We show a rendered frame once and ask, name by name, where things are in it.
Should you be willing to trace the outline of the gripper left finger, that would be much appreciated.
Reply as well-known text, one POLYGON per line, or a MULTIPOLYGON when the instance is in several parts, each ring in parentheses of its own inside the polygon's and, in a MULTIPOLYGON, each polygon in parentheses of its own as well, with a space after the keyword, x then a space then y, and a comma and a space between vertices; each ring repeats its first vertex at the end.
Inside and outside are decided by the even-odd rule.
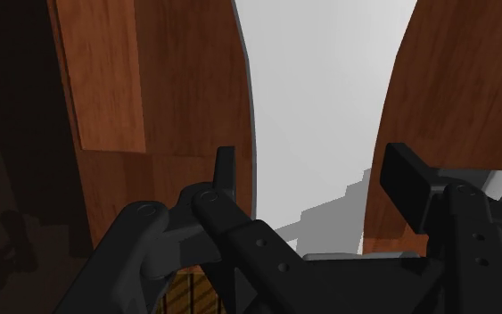
POLYGON ((180 269, 200 265, 229 314, 317 314, 309 265, 235 203, 235 150, 218 148, 212 183, 180 204, 127 205, 53 314, 155 314, 180 269))

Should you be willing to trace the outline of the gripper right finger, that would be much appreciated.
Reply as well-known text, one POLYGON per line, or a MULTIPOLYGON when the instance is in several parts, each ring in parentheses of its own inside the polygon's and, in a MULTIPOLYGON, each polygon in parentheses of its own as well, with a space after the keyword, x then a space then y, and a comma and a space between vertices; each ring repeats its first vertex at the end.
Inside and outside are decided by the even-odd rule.
POLYGON ((444 260, 445 314, 502 314, 502 230, 487 196, 441 177, 404 143, 385 147, 380 185, 418 235, 444 260))

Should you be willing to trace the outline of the plain brown wooden cabinet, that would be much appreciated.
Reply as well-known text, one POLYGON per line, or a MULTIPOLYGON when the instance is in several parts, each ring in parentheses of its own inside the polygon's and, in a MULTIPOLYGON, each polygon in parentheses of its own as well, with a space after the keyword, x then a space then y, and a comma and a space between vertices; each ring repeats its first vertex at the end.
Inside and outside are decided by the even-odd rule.
POLYGON ((502 0, 417 0, 393 66, 375 143, 364 252, 424 253, 380 185, 385 146, 428 165, 502 169, 502 0))

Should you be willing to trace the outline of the brown wooden cabinet with door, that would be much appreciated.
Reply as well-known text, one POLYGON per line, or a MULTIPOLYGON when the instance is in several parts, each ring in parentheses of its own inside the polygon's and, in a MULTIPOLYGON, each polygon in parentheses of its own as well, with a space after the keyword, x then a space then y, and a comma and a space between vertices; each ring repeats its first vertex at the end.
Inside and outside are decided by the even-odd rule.
POLYGON ((173 206, 236 152, 236 201, 256 208, 248 59, 235 0, 46 0, 89 232, 137 200, 173 206))

